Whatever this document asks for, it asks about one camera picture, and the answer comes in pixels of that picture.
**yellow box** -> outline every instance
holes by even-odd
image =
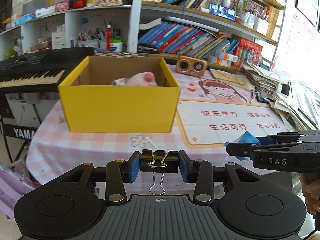
[[[159,86],[110,85],[140,72],[152,72]],[[180,86],[163,58],[90,56],[64,79],[59,94],[71,132],[166,133]]]

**radio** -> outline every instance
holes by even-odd
[[[177,60],[176,72],[194,76],[202,77],[207,69],[207,62],[202,59],[180,56]]]

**stuffed animal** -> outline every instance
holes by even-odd
[[[128,80],[126,86],[157,87],[155,75],[151,72],[139,73]]]

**metal wire handle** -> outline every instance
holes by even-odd
[[[156,185],[156,183],[155,183],[155,173],[153,172],[152,175],[153,175],[153,185],[152,185],[151,188],[149,189],[149,192],[150,192],[152,195],[161,196],[161,195],[163,195],[163,194],[165,193],[165,189],[164,189],[164,187],[162,187],[162,182],[163,182],[164,173],[162,173],[162,175],[161,175],[160,187],[162,188],[163,192],[160,193],[160,194],[154,194],[154,193],[151,192],[152,188]]]
[[[163,159],[162,159],[162,161],[161,161],[161,166],[155,166],[155,165],[153,165],[153,164],[155,164],[155,162],[156,162],[156,161],[155,161],[155,156],[154,156],[154,153],[151,152],[152,162],[148,163],[148,166],[149,166],[150,168],[154,168],[154,169],[162,169],[162,168],[167,167],[167,164],[164,163],[164,160],[166,159],[166,157],[168,156],[168,154],[169,154],[169,152],[167,152],[167,153],[164,155],[164,157],[163,157]]]

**tablecloth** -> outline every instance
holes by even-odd
[[[101,167],[116,159],[127,160],[136,150],[155,150],[155,147],[165,151],[185,150],[192,160],[207,160],[214,166],[236,162],[259,175],[272,172],[253,168],[251,161],[229,156],[222,142],[233,141],[246,130],[256,136],[286,131],[276,113],[256,100],[250,104],[250,91],[217,82],[210,71],[199,79],[176,73],[172,65],[170,69],[181,86],[170,133],[72,133],[58,102],[31,142],[27,156],[31,174],[44,184],[82,163]],[[125,188],[139,192],[151,185],[152,174],[140,172],[136,182],[125,184]],[[166,191],[172,191],[191,190],[195,185],[185,184],[179,174],[165,174],[163,186]]]

